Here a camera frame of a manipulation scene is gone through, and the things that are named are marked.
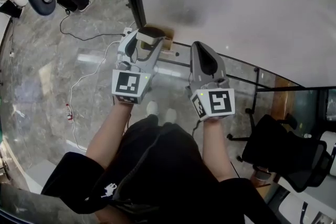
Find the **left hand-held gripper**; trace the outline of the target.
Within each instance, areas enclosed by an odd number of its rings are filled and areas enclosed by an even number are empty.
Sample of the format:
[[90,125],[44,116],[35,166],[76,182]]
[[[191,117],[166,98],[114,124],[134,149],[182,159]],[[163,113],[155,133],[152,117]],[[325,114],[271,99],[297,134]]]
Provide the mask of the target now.
[[[122,62],[112,72],[112,95],[123,103],[142,102],[152,79],[152,75],[144,71],[153,71],[165,40],[164,37],[158,39],[148,56],[138,59],[137,33],[135,30],[120,41],[117,59]],[[130,63],[135,62],[137,67],[133,71]]]

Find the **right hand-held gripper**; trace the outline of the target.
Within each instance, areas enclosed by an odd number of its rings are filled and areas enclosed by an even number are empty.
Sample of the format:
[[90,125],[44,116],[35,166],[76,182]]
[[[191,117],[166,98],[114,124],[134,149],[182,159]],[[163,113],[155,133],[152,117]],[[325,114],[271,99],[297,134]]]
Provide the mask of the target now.
[[193,79],[187,89],[199,120],[216,120],[233,115],[235,92],[229,87],[223,59],[200,41],[192,44],[190,56]]

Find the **person's right forearm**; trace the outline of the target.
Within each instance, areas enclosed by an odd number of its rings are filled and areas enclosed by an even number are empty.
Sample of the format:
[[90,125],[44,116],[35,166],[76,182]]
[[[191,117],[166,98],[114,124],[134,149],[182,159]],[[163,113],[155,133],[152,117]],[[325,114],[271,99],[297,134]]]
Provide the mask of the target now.
[[203,162],[219,182],[236,177],[220,120],[207,120],[203,123]]

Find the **person's left forearm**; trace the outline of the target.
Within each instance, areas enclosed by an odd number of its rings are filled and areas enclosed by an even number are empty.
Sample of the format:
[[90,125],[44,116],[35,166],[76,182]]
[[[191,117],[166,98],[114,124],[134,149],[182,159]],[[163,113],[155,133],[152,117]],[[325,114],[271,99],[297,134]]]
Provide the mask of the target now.
[[91,140],[86,156],[106,169],[114,159],[133,104],[116,102],[98,132]]

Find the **beige storage box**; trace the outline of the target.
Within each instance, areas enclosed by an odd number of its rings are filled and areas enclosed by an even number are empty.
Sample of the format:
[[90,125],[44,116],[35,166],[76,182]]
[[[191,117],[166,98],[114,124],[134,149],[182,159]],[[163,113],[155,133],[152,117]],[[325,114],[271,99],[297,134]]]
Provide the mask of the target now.
[[145,27],[155,27],[155,28],[158,28],[164,31],[166,38],[165,38],[162,49],[171,50],[173,39],[174,39],[174,29],[166,27],[166,26],[161,26],[157,24],[149,24],[149,23],[145,24]]

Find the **person's left white shoe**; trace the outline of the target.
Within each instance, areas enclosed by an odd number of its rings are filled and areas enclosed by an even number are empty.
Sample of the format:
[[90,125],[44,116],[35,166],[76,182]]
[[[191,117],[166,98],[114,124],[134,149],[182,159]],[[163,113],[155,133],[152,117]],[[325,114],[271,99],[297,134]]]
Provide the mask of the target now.
[[146,107],[147,115],[156,115],[159,114],[158,104],[155,101],[150,101]]

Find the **person's white shoe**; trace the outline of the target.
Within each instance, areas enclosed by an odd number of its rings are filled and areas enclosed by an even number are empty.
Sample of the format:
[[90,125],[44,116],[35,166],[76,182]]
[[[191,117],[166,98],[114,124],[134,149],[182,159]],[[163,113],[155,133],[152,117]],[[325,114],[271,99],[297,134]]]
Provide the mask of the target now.
[[159,114],[158,104],[155,101],[150,101],[146,107],[147,115],[156,115]]
[[174,124],[176,122],[177,119],[177,112],[175,109],[171,109],[169,108],[166,112],[165,115],[165,123],[172,123]]

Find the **person's right white shoe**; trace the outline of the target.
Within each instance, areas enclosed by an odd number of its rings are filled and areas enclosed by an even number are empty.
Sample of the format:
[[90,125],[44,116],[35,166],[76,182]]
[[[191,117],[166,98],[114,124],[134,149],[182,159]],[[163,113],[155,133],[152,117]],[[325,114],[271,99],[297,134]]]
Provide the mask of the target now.
[[165,123],[172,123],[174,124],[176,122],[177,119],[177,112],[175,109],[171,109],[169,108],[166,112],[165,115]]

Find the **black office chair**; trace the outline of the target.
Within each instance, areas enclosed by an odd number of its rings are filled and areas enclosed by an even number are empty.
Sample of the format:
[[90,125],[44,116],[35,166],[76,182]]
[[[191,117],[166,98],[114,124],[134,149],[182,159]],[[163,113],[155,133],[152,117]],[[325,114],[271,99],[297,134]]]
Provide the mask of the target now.
[[242,156],[237,157],[240,162],[278,174],[298,193],[320,186],[330,174],[333,158],[325,141],[288,132],[270,115],[261,118],[249,137],[234,138],[228,134],[227,138],[247,143]]

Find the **person's black clothing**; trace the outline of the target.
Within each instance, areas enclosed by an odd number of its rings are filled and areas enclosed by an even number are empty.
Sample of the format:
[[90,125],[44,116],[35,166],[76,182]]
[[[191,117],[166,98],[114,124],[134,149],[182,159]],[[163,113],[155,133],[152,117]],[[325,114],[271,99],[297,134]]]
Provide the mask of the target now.
[[281,224],[248,179],[219,182],[188,133],[153,117],[128,129],[107,168],[66,153],[42,194],[78,214],[112,206],[134,223]]

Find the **black flat case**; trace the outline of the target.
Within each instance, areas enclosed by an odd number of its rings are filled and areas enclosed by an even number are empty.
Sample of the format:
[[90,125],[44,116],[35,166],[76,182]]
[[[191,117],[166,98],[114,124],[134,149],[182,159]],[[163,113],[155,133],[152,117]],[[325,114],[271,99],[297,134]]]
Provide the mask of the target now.
[[7,0],[4,4],[0,4],[0,13],[9,15],[10,17],[20,18],[22,9],[17,7],[13,2]]

